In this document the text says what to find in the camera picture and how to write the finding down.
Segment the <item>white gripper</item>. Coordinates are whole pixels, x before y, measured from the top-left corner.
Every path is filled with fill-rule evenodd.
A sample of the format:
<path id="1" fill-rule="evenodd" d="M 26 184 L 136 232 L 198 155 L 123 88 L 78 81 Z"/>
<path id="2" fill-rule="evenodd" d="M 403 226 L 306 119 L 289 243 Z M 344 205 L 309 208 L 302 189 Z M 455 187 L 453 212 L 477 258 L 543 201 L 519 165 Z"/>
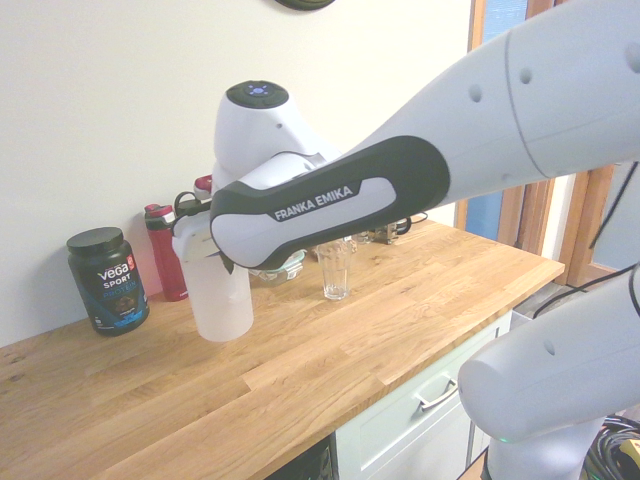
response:
<path id="1" fill-rule="evenodd" d="M 179 217 L 173 226 L 172 246 L 180 261 L 197 261 L 219 254 L 225 270 L 233 274 L 234 262 L 219 252 L 211 237 L 208 211 Z"/>

